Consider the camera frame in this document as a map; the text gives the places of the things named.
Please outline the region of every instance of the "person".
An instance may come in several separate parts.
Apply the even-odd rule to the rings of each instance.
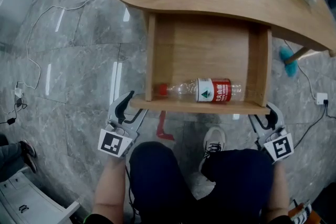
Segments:
[[[33,173],[36,173],[37,169],[32,157],[36,157],[36,152],[27,140],[0,146],[0,182],[8,180],[25,164]]]
[[[200,200],[169,148],[159,142],[138,145],[130,158],[130,186],[142,223],[291,223],[283,164],[272,165],[257,150],[225,151],[224,145],[224,131],[210,128],[199,169],[216,185]],[[122,224],[124,196],[125,160],[110,156],[85,224]]]

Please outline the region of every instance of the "logo on label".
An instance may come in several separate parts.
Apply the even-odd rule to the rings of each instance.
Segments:
[[[283,139],[279,139],[273,143],[274,151],[277,158],[283,157],[289,153],[291,153],[291,149],[289,146],[289,142],[287,137]]]
[[[103,151],[107,151],[118,155],[121,146],[122,138],[111,133],[106,133],[104,141],[101,145]]]
[[[206,90],[205,92],[202,93],[202,96],[208,98],[210,96],[210,92]]]

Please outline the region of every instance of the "gray tile floor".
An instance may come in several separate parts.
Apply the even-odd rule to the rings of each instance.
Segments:
[[[38,69],[26,59],[28,34],[37,17],[50,5],[75,7],[83,1],[34,0],[20,27],[1,26],[0,104],[5,111],[13,109],[17,81],[31,85],[37,81]],[[123,63],[121,93],[144,91],[145,31],[139,11],[129,8],[128,22],[123,21],[124,13],[125,5],[119,0],[94,0],[82,9],[65,11],[58,32],[55,29],[61,10],[53,8],[43,15],[29,42],[30,57],[41,66],[41,80],[35,91],[23,87],[28,107],[19,111],[17,122],[0,125],[0,131],[11,142],[26,138],[34,144],[38,174],[32,180],[63,206],[80,201],[80,218],[91,210],[107,158],[96,148],[109,107],[113,63]],[[294,78],[287,77],[278,57],[280,46],[285,46],[283,40],[274,39],[269,101],[282,110],[297,142],[319,117],[322,107],[314,104],[308,80],[301,72]],[[300,60],[300,64],[313,90],[328,93],[329,113],[336,115],[336,60],[323,52]],[[48,65],[51,72],[46,94]],[[0,120],[7,118],[0,114]],[[149,111],[138,143],[159,140],[155,136],[158,122],[158,113]],[[203,137],[213,125],[225,130],[227,149],[255,148],[256,136],[246,116],[233,121],[231,115],[168,113],[165,121],[165,131],[174,134],[175,142],[162,142],[173,149],[196,197],[213,188],[197,173]],[[314,200],[324,186],[335,180],[335,127],[335,120],[323,118],[285,161],[291,198]],[[126,198],[126,221],[130,214]]]

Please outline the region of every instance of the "gray pants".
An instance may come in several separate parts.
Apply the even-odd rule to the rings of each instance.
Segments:
[[[0,182],[9,179],[24,165],[20,143],[0,146]]]

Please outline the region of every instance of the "open drawer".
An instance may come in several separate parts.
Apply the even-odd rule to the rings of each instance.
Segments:
[[[271,30],[258,23],[209,15],[150,14],[145,94],[131,106],[158,111],[268,114]],[[245,89],[244,101],[176,101],[155,95],[162,83],[228,78]]]

